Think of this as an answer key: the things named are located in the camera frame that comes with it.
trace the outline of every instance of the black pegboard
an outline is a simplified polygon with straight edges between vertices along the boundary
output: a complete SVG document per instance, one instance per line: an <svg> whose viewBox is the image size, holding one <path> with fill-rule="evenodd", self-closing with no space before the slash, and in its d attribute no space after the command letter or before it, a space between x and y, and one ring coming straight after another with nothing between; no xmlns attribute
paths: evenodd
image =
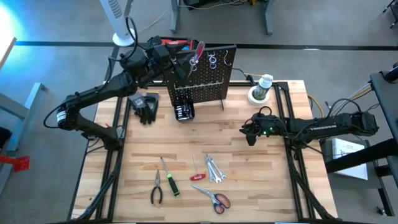
<svg viewBox="0 0 398 224"><path fill-rule="evenodd" d="M194 50L180 52L177 54L176 59L182 59L192 52ZM181 84L172 70L166 72L165 83L172 105L174 106L177 97L182 96L191 98L193 103L225 99L228 92L229 79L231 78L235 52L236 45L205 49L199 62L196 64L197 70L193 71L188 78L188 85ZM214 57L216 59L216 67L214 69L210 68L211 63L209 61L209 55L212 54L215 54ZM187 74L190 72L190 67L189 63L183 66Z"/></svg>

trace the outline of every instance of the paper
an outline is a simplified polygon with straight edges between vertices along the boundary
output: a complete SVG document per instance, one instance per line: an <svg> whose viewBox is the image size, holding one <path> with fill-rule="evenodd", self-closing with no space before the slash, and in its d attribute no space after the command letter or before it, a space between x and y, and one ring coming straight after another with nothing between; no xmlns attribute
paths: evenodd
<svg viewBox="0 0 398 224"><path fill-rule="evenodd" d="M349 141L334 138L332 140L333 145L333 158L337 159L341 156L345 156L349 153L358 152L365 148L360 144L355 144ZM351 167L345 170L336 171L336 174L347 175L350 177L356 177L363 180L368 180L368 170L366 164L361 164L356 167Z"/></svg>

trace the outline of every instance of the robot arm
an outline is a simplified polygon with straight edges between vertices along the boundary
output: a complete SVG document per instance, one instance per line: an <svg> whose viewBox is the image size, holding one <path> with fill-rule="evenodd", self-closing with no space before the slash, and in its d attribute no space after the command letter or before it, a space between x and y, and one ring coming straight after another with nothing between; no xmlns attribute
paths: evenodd
<svg viewBox="0 0 398 224"><path fill-rule="evenodd" d="M274 115L264 115L260 112L253 114L239 131L246 135L250 146L256 143L257 136L274 135L284 136L291 146L303 149L314 139L341 134L372 136L378 129L374 115L369 112L341 113L337 116L308 120L290 118L281 120Z"/></svg>
<svg viewBox="0 0 398 224"><path fill-rule="evenodd" d="M149 49L144 51L136 49L131 54L121 55L119 61L124 69L104 85L96 86L81 93L69 95L57 110L57 123L60 129L67 131L79 130L87 135L97 136L103 140L106 149L121 147L119 136L114 128L102 127L79 113L82 108L99 103L111 97L125 97L135 94L138 87L147 88L153 79L164 75L164 71L173 69L181 80L186 80L182 64L189 61L192 55L187 55L181 60L173 60L175 54L182 50L189 41L178 45L162 45L160 37L151 40Z"/></svg>

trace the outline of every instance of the gray floor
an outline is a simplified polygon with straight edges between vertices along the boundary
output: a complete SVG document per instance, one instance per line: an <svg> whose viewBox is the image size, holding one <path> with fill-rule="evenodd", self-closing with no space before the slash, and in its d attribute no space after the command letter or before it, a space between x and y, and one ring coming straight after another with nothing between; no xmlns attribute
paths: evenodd
<svg viewBox="0 0 398 224"><path fill-rule="evenodd" d="M119 1L124 7L126 0ZM131 15L141 30L158 18L168 1L135 0ZM381 14L389 0L275 2L274 35L264 35L260 5L223 6L204 11L181 9L180 30L174 36L212 43L308 44L308 45L397 45L398 27L389 29L391 12ZM109 42L112 28L99 1L6 0L18 22L19 40ZM151 28L140 33L171 36L170 10ZM23 103L34 82L48 90L20 145L20 156L30 156L30 169L13 173L0 196L2 223L49 223L67 218L83 159L86 141L74 131L45 129L44 116L68 94L103 81L111 47L14 47L0 71L0 91ZM305 80L307 91L326 111L324 101L350 96L369 80L369 74L388 70L398 52L339 50L244 50L236 54L234 67L249 73L270 73L278 80ZM242 79L239 72L234 79ZM376 103L373 94L358 100L363 108ZM82 114L93 119L96 106ZM381 130L369 138L377 143L391 137L378 108L373 110ZM0 111L0 125L12 129L15 119ZM53 115L49 121L55 124ZM352 136L345 139L355 140ZM398 212L397 188L385 178L391 201ZM339 217L373 223L397 223L398 218L374 212L381 201L376 190L333 189Z"/></svg>

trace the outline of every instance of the tape roll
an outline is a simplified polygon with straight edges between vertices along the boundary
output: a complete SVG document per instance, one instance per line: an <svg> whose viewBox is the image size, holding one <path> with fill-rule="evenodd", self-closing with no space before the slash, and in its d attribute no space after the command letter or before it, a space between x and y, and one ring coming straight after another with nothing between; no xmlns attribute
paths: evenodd
<svg viewBox="0 0 398 224"><path fill-rule="evenodd" d="M269 99L269 92L267 93L266 97L263 100L256 100L253 97L253 91L256 89L256 86L253 86L252 88L250 88L249 93L248 93L248 100L251 104L253 104L254 106L261 106L263 105L265 102L268 101Z"/></svg>

